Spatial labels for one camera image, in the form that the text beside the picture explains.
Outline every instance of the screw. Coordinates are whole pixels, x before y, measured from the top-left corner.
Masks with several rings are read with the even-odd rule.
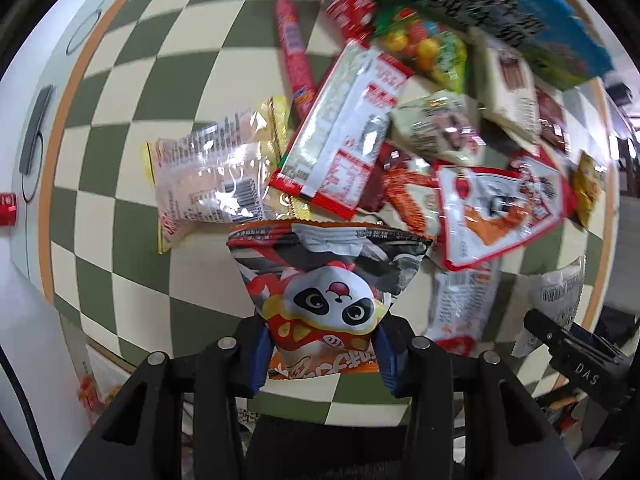
[[[218,347],[223,350],[230,350],[236,346],[236,338],[231,336],[221,337],[218,339]]]
[[[413,339],[411,339],[411,345],[414,348],[418,348],[420,350],[426,350],[431,346],[431,340],[426,338],[423,335],[417,335]]]
[[[153,366],[162,364],[164,363],[164,353],[153,352],[152,354],[149,354],[149,357],[146,358],[146,362]]]
[[[500,356],[491,350],[489,350],[488,352],[485,352],[483,357],[484,357],[484,360],[491,365],[497,365],[500,362]]]

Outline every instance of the white snack bag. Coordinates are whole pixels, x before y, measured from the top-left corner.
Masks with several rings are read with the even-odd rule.
[[[552,270],[535,277],[531,285],[531,307],[551,318],[562,328],[569,330],[578,310],[584,284],[585,257],[580,256],[562,269]],[[511,355],[524,357],[542,345],[542,341],[522,327]]]
[[[501,261],[495,258],[478,269],[437,273],[430,323],[424,335],[449,352],[471,354],[491,314]]]

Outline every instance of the snack package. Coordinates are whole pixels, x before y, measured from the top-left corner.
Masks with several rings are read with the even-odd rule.
[[[376,15],[375,36],[393,56],[459,94],[465,91],[466,45],[441,23],[424,20],[416,10],[389,7]]]
[[[238,226],[227,241],[290,379],[369,364],[371,332],[430,244],[373,224],[295,220]]]
[[[271,185],[350,220],[410,73],[388,54],[348,41]]]
[[[576,199],[575,211],[582,227],[588,226],[591,211],[602,191],[601,175],[596,170],[597,166],[596,161],[585,152],[580,154],[572,184]]]
[[[306,58],[306,46],[300,35],[300,22],[296,15],[296,9],[290,0],[276,2],[276,20],[280,47],[284,55],[287,76],[291,83],[293,104],[296,105],[298,116],[303,121],[314,103],[316,89],[311,75],[311,67]]]
[[[160,252],[195,229],[196,221],[245,222],[306,213],[268,186],[287,140],[286,117],[287,101],[279,96],[181,139],[146,144]]]
[[[386,203],[377,213],[391,227],[436,240],[440,233],[438,185],[430,174],[405,168],[385,173]]]
[[[369,180],[367,180],[367,184],[362,191],[358,208],[367,213],[380,211],[386,202],[385,172],[393,168],[408,168],[411,161],[411,155],[398,148],[388,139],[385,139],[380,147],[378,160],[376,160]]]
[[[479,28],[471,29],[478,59],[481,113],[528,151],[540,143],[540,117],[533,73],[522,54]]]
[[[427,160],[476,166],[484,140],[469,123],[465,98],[447,90],[405,103],[391,111],[398,132]]]
[[[438,168],[447,270],[475,267],[526,244],[567,215],[566,183],[548,157],[527,154],[512,166]]]
[[[449,352],[470,355],[491,314],[501,263],[501,258],[494,258],[477,269],[436,273],[424,335]]]
[[[344,41],[367,41],[373,33],[371,20],[376,12],[374,0],[321,0],[320,6],[340,27]]]
[[[571,265],[536,276],[530,290],[531,307],[551,318],[562,328],[569,330],[584,284],[585,257],[580,256]],[[542,341],[529,330],[522,328],[511,355],[524,357],[542,345]]]
[[[566,134],[566,123],[562,107],[545,91],[536,86],[538,98],[538,114],[542,130],[540,136],[551,144],[556,150],[569,153],[569,138]]]

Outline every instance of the red object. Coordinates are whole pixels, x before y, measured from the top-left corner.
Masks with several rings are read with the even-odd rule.
[[[15,225],[16,212],[15,193],[0,193],[0,226]]]
[[[306,46],[300,35],[300,22],[289,0],[276,2],[276,20],[293,102],[300,120],[304,121],[316,98],[316,89],[306,58]]]
[[[344,41],[364,42],[373,33],[374,0],[322,0],[320,5],[340,27]]]

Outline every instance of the plastic bag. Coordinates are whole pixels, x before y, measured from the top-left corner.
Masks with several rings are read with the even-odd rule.
[[[477,269],[436,273],[424,335],[449,352],[470,355],[491,314],[501,263],[501,258],[494,258]]]
[[[584,284],[584,268],[585,256],[580,256],[562,269],[536,276],[530,290],[531,307],[569,330],[578,311]],[[542,341],[523,327],[516,338],[511,355],[524,357],[540,345]]]
[[[388,54],[348,41],[271,185],[350,220],[409,75]]]
[[[373,224],[254,222],[227,245],[291,379],[371,370],[371,332],[430,240]]]
[[[196,228],[196,221],[246,222],[305,214],[268,186],[286,145],[287,101],[263,101],[181,139],[147,143],[160,219],[159,250]]]
[[[476,166],[484,140],[469,123],[463,96],[442,90],[405,103],[391,112],[398,132],[427,160]]]
[[[533,73],[522,54],[479,28],[471,29],[476,43],[478,100],[481,113],[498,124],[521,147],[537,153],[540,117]]]
[[[447,270],[526,244],[567,215],[566,183],[548,157],[520,156],[512,165],[516,170],[438,168]]]
[[[375,22],[375,35],[387,52],[444,88],[464,93],[466,45],[454,32],[407,7],[382,9]]]

